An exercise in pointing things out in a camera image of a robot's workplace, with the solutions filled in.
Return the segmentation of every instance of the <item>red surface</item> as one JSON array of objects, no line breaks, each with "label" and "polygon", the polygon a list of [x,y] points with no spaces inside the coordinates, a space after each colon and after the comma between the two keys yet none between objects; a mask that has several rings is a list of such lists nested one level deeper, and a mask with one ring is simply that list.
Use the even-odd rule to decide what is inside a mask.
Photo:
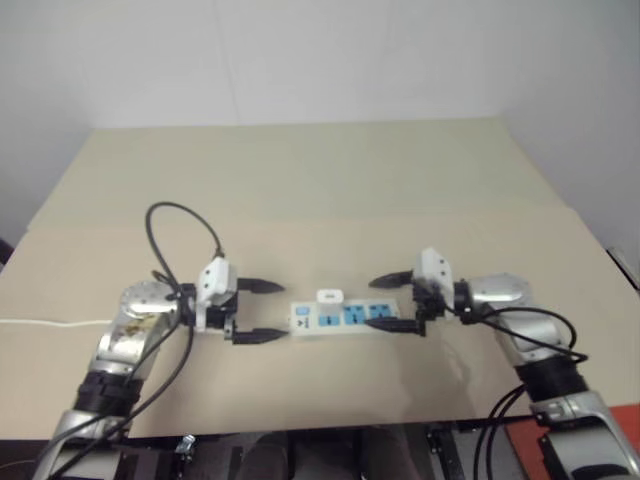
[{"label": "red surface", "polygon": [[[640,452],[640,404],[612,407],[611,413],[633,447]],[[538,427],[534,420],[525,420],[507,426],[507,432],[520,462],[532,480],[549,479],[537,442],[545,431],[546,429]]]}]

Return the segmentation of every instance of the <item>white cable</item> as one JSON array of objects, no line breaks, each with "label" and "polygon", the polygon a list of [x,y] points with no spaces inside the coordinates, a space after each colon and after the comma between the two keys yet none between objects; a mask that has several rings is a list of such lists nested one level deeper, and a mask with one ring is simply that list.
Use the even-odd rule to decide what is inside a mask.
[{"label": "white cable", "polygon": [[88,327],[90,325],[108,325],[111,320],[91,320],[88,322],[56,322],[54,320],[31,320],[31,319],[0,319],[0,324],[13,324],[13,325],[34,325],[42,327],[60,327],[60,328],[74,328],[74,327]]}]

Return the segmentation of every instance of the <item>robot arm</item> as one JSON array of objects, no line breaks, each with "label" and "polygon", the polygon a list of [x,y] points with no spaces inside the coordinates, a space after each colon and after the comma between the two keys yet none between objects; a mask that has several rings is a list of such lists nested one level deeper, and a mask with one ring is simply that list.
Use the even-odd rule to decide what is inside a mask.
[{"label": "robot arm", "polygon": [[[424,250],[409,278],[407,272],[371,282],[377,288],[411,283],[416,301],[413,333],[425,334],[426,321],[448,314],[464,324],[477,323],[501,309],[535,308],[529,284],[515,275],[498,274],[454,282],[447,260],[434,249]],[[539,444],[545,466],[554,479],[595,479],[611,475],[640,476],[640,458],[597,392],[589,390],[577,362],[553,317],[534,311],[505,311],[490,316],[502,331],[498,343],[516,370],[532,401],[536,421],[549,431]],[[393,322],[376,319],[383,330]],[[538,343],[514,337],[514,332]]]},{"label": "robot arm", "polygon": [[[196,285],[183,285],[195,311],[196,332],[224,333],[234,344],[259,344],[285,335],[276,329],[236,329],[238,288],[274,293],[283,288],[261,279],[238,279],[235,268],[216,256]],[[106,447],[92,449],[64,475],[83,479],[115,478],[121,453],[113,448],[128,433],[127,422],[159,351],[180,324],[189,323],[173,289],[163,282],[141,282],[126,289],[116,318],[99,341],[75,404],[64,412],[54,437],[40,454],[32,478],[47,480],[86,445],[108,437]]]},{"label": "robot arm", "polygon": [[[118,314],[100,339],[75,404],[63,413],[33,479],[50,478],[82,446],[101,438],[131,413],[153,367],[158,352],[154,346],[181,321],[178,302],[168,300],[171,294],[171,288],[160,282],[141,282],[124,291]],[[117,442],[126,433],[125,428],[109,440]],[[118,450],[101,448],[66,475],[112,479],[120,457]]]}]

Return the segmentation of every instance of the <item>power strip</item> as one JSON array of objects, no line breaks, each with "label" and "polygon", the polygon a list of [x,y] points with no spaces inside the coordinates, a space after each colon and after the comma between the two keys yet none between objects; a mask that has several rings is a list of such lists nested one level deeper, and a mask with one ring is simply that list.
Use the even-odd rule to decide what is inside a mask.
[{"label": "power strip", "polygon": [[364,322],[377,317],[399,317],[394,299],[345,300],[339,314],[319,315],[316,302],[295,302],[289,314],[289,334],[293,337],[327,335],[389,335]]}]

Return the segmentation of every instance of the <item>tabletop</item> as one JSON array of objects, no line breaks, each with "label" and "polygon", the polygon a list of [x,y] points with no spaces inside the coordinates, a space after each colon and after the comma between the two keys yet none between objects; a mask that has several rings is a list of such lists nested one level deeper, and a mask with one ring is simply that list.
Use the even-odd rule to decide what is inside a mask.
[{"label": "tabletop", "polygon": [[[294,146],[271,143],[268,133],[279,128],[306,132],[300,134],[306,140],[281,133],[279,138],[290,135]],[[421,249],[434,246],[458,278],[507,271],[529,280],[540,305],[576,325],[576,348],[591,356],[581,366],[591,387],[609,405],[640,401],[640,301],[498,121],[240,131],[96,132],[0,275],[0,318],[113,318],[122,290],[149,278],[157,267],[144,234],[144,210],[155,200],[172,199],[190,204],[212,222],[241,276],[287,288],[268,296],[242,293],[242,329],[286,328],[289,303],[312,299],[318,288],[341,288],[351,298],[393,296],[401,312],[411,314],[408,290],[381,295],[367,282],[410,268]],[[254,134],[260,141],[243,150]],[[220,140],[227,137],[233,141]],[[398,137],[402,148],[386,145]],[[433,142],[424,143],[425,137]],[[423,143],[416,147],[411,142]],[[219,143],[225,146],[215,148]],[[232,161],[236,147],[256,157],[249,162],[236,152]],[[328,170],[316,168],[317,148],[323,149]],[[212,160],[213,150],[226,160]],[[184,152],[182,169],[174,170],[171,159],[179,151]],[[257,157],[260,151],[273,160],[269,175],[264,166],[254,171],[264,161]],[[391,151],[396,152],[394,166],[382,161]],[[339,152],[343,163],[353,157],[356,164],[344,165],[343,173],[365,172],[358,173],[358,181],[349,183],[336,172]],[[251,168],[242,166],[246,162]],[[467,167],[473,175],[455,174]],[[176,177],[180,172],[183,177]],[[215,178],[211,190],[205,189],[208,172]],[[502,181],[492,184],[498,177]],[[281,190],[285,183],[294,187]],[[351,189],[336,190],[340,185]],[[382,200],[372,193],[376,188]],[[424,202],[414,204],[421,197]],[[159,214],[155,225],[178,278],[193,280],[209,258],[206,233],[178,212]],[[73,402],[103,329],[0,325],[0,380],[11,386],[0,395],[0,411],[11,412],[2,416],[1,438],[51,434]],[[143,396],[163,381],[185,340],[181,332],[163,347]],[[196,338],[176,383],[134,422],[132,435],[481,417],[516,384],[493,333],[455,320],[430,324],[426,338],[283,338],[232,346],[219,336],[204,335]],[[513,412],[526,410],[523,401]]]}]

